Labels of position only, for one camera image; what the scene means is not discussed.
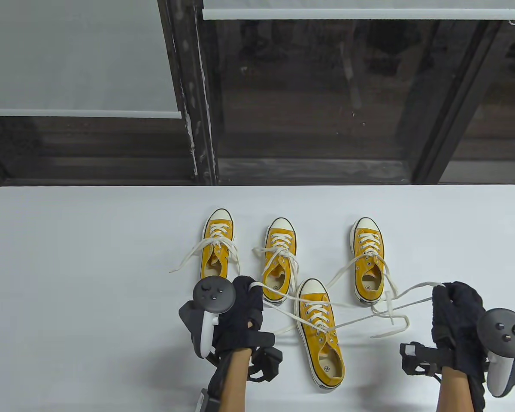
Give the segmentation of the person's left hand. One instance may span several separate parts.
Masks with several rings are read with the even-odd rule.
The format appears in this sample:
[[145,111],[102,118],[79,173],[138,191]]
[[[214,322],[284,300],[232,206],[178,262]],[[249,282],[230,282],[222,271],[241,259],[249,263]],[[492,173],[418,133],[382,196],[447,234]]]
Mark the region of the person's left hand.
[[238,276],[232,282],[235,289],[235,302],[225,313],[220,314],[219,324],[214,329],[212,346],[215,355],[224,357],[227,353],[240,349],[273,347],[275,335],[261,331],[263,324],[263,288],[252,286],[254,279]]

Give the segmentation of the person's right hand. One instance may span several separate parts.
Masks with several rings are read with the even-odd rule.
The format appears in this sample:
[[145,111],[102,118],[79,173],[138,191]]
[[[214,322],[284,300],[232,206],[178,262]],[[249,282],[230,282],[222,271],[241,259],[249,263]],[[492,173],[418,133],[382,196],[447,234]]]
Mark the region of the person's right hand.
[[433,288],[432,305],[431,334],[437,348],[452,351],[452,369],[483,381],[486,353],[477,324],[486,310],[479,293],[463,282],[443,283]]

